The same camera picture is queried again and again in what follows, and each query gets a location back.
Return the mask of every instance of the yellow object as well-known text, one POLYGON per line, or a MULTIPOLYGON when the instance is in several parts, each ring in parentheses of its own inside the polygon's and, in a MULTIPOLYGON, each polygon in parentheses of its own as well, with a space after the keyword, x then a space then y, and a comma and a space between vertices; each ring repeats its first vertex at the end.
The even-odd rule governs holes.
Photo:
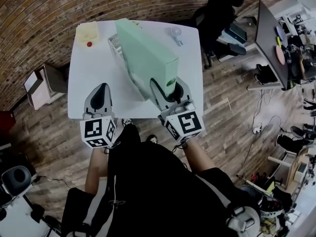
POLYGON ((272 183, 270 184, 270 186, 267 188, 266 192, 269 193, 269 194, 271 194, 271 193, 272 193, 272 190, 273 190, 274 188, 275 188, 275 183, 272 182, 272 183))
POLYGON ((281 44, 281 40, 280 40, 280 37, 279 37, 279 36, 276 38, 276 41, 277 41, 277 44, 279 45, 279 47, 281 47, 282 44, 281 44))
POLYGON ((84 46, 86 46, 89 41, 92 42, 92 44, 99 42, 100 38, 97 22, 93 21, 78 25, 76 28, 76 39, 78 43, 84 46))

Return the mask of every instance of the brick wall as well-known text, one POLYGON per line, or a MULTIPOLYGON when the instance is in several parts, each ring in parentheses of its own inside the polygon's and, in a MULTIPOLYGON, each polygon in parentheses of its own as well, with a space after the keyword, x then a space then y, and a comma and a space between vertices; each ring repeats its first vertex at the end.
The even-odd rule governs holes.
MULTIPOLYGON (((245 0, 244 5, 254 0, 245 0)), ((262 0, 272 5, 279 0, 262 0)), ((23 82, 47 62, 70 61, 79 23, 119 18, 189 18, 207 0, 0 0, 0 111, 24 94, 23 82)))

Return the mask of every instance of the white table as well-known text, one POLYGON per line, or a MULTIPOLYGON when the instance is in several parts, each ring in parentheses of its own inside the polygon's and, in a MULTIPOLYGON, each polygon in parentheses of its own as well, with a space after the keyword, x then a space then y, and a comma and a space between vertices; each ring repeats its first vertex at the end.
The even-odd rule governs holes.
MULTIPOLYGON (((198 30, 178 26, 182 30, 180 39, 184 44, 179 47, 167 34, 167 28, 173 27, 173 24, 138 22, 144 31, 179 56, 178 77, 189 86, 197 114, 202 116, 203 80, 198 30)), ((68 117, 82 119, 87 96, 96 86, 106 82, 111 90, 112 111, 116 118, 157 118, 159 109, 151 100, 141 101, 140 94, 134 89, 126 71, 119 68, 114 61, 108 44, 108 38, 117 33, 114 21, 99 21, 97 24, 100 43, 84 47, 74 41, 68 83, 68 117)))

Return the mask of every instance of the cable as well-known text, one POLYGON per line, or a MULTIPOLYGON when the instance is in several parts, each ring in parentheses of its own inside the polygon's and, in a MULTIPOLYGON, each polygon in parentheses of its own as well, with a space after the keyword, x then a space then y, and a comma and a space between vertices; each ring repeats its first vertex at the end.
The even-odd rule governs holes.
POLYGON ((245 160, 243 161, 243 163, 242 163, 242 165, 241 165, 241 168, 240 168, 240 169, 242 169, 243 165, 245 164, 245 162, 246 162, 246 160, 247 160, 247 158, 248 158, 248 156, 249 156, 249 153, 250 153, 251 147, 252 147, 253 143, 256 141, 257 136, 258 136, 258 134, 256 134, 256 136, 255 136, 254 140, 253 140, 253 141, 252 141, 252 143, 250 144, 249 150, 248 150, 248 152, 247 152, 247 155, 246 155, 246 157, 245 157, 245 160))
POLYGON ((174 148, 172 149, 172 153, 176 152, 177 148, 179 149, 186 149, 188 147, 186 142, 183 142, 182 144, 175 145, 174 148))
POLYGON ((4 207, 0 207, 0 210, 2 209, 7 209, 9 205, 11 205, 13 203, 13 201, 15 201, 16 199, 18 199, 19 196, 15 196, 10 202, 8 202, 7 206, 4 207))
MULTIPOLYGON (((263 128, 263 130, 261 131, 260 135, 266 130, 266 128, 269 126, 269 124, 271 123, 271 121, 273 120, 274 117, 278 117, 278 118, 280 119, 280 125, 279 125, 279 127, 280 127, 281 130, 283 130, 282 127, 281 127, 281 124, 282 124, 281 118, 280 118, 278 115, 274 115, 274 116, 272 116, 272 118, 270 119, 269 123, 265 126, 265 128, 263 128)), ((255 143, 255 141, 256 141, 256 139, 257 139, 257 135, 258 135, 258 134, 256 134, 254 140, 253 140, 252 143, 250 144, 250 147, 249 147, 249 149, 248 149, 247 155, 246 155, 246 157, 245 157, 245 159, 244 159, 244 161, 243 161, 243 163, 242 163, 240 169, 237 171, 237 173, 242 170, 244 164, 246 163, 246 161, 247 161, 247 159, 248 159, 248 156, 249 156, 249 153, 250 153, 250 150, 251 150, 251 147, 252 147, 252 145, 255 143)))
POLYGON ((48 235, 49 230, 50 230, 50 229, 47 230, 47 232, 44 234, 43 237, 46 237, 46 236, 48 235))
POLYGON ((37 176, 37 178, 35 178, 33 183, 37 183, 40 180, 41 177, 45 177, 45 178, 47 178, 49 180, 52 180, 52 181, 63 181, 68 186, 68 188, 71 189, 71 187, 66 183, 66 181, 64 179, 53 179, 53 178, 49 178, 47 176, 37 176))
POLYGON ((253 115, 253 120, 252 120, 251 131, 252 131, 253 134, 256 134, 256 133, 253 132, 253 125, 254 125, 254 123, 255 123, 256 117, 259 115, 259 113, 260 113, 260 111, 261 111, 262 100, 265 102, 265 105, 268 106, 268 105, 270 104, 270 101, 271 101, 271 98, 272 98, 273 90, 271 91, 271 93, 269 92, 269 93, 267 93, 267 94, 265 94, 265 90, 263 90, 263 93, 262 93, 262 90, 261 90, 260 93, 261 93, 261 97, 260 97, 260 99, 259 99, 259 101, 258 101, 257 109, 256 109, 256 111, 255 111, 255 113, 254 113, 254 115, 253 115), (270 96, 270 99, 269 99, 269 102, 268 102, 268 103, 266 102, 266 99, 265 99, 265 96, 267 96, 267 95, 270 96))
POLYGON ((261 133, 263 133, 263 131, 269 126, 269 124, 271 123, 271 121, 273 120, 274 117, 278 117, 278 118, 280 119, 280 125, 279 125, 279 127, 280 127, 281 131, 284 132, 284 129, 281 127, 281 124, 282 124, 281 118, 280 118, 278 115, 274 115, 274 116, 272 116, 272 118, 270 119, 269 123, 265 126, 265 128, 263 128, 263 130, 262 130, 261 133))

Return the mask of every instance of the mint green box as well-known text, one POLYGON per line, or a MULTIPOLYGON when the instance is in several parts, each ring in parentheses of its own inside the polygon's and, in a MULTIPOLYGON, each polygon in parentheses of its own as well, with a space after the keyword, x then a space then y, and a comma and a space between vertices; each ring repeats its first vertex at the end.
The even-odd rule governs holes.
POLYGON ((122 18, 115 25, 129 75, 140 91, 151 97, 154 78, 166 96, 173 93, 179 57, 132 21, 122 18))

